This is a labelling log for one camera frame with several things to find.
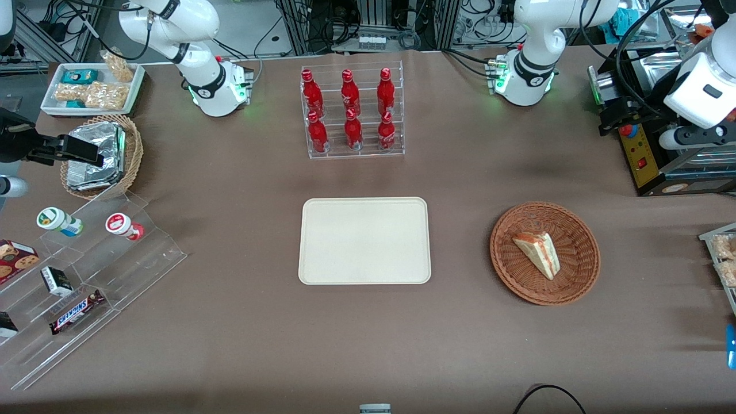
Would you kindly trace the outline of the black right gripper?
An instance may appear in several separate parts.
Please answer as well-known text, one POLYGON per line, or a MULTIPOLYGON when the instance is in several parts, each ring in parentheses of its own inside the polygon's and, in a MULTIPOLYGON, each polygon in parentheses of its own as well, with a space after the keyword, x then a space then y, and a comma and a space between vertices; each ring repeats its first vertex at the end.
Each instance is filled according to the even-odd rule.
POLYGON ((104 157, 99 147, 73 136, 40 134, 35 124, 19 114, 1 109, 1 162, 37 162, 53 165, 60 160, 58 152, 67 162, 87 163, 102 168, 104 157))

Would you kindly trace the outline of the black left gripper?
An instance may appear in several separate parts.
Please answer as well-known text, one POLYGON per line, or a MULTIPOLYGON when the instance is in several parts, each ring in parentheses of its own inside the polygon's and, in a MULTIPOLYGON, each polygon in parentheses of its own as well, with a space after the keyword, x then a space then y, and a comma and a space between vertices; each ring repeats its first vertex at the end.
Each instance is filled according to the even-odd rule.
POLYGON ((622 128, 626 125, 638 125, 647 121, 661 120, 662 115, 631 97, 623 96, 615 100, 614 108, 602 109, 599 118, 599 135, 605 136, 616 126, 622 128))

